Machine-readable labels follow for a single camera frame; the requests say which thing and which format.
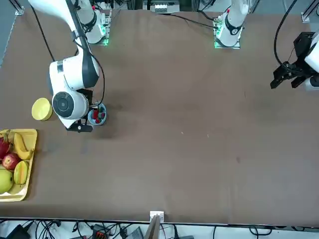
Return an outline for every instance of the yellow bowl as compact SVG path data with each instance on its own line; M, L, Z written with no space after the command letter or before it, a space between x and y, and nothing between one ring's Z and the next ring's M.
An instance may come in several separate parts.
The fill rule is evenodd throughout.
M32 117L35 120L48 120L52 115L52 105L46 98L37 99L32 106Z

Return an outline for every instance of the banana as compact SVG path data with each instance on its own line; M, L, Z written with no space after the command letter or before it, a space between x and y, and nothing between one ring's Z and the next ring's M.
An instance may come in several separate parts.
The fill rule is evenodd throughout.
M33 150L27 151L22 136L18 133L14 134L13 137L13 145L16 153L18 154L19 158L22 160L29 160L32 156Z

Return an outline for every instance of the fruit tray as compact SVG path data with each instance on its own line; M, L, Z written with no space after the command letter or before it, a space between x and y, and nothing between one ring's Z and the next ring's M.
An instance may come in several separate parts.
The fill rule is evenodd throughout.
M5 133L7 129L0 131L0 133ZM12 129L11 132L17 132L22 136L24 145L27 149L35 149L37 131L35 129ZM17 202L22 201L26 197L28 191L31 170L33 165L34 153L32 154L30 160L26 160L29 163L28 175L25 184L13 184L13 187L6 193L0 194L0 202Z

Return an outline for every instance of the green apple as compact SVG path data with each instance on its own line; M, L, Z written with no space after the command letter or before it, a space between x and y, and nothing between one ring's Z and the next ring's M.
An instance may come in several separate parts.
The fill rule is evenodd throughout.
M13 175L10 171L0 169L0 194L10 190L13 185Z

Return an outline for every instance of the brown table surface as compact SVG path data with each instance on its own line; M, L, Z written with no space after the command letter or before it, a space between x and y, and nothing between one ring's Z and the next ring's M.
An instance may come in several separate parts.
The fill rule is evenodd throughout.
M39 18L55 58L72 55L67 25ZM92 46L110 120L78 134L56 115L32 119L34 101L51 97L51 59L27 10L0 69L1 128L37 129L38 150L27 198L0 204L1 216L147 221L161 210L170 222L318 226L319 94L288 81L270 89L281 18L247 16L242 48L231 50L214 49L209 28L121 11L110 45ZM287 18L283 61L307 30Z

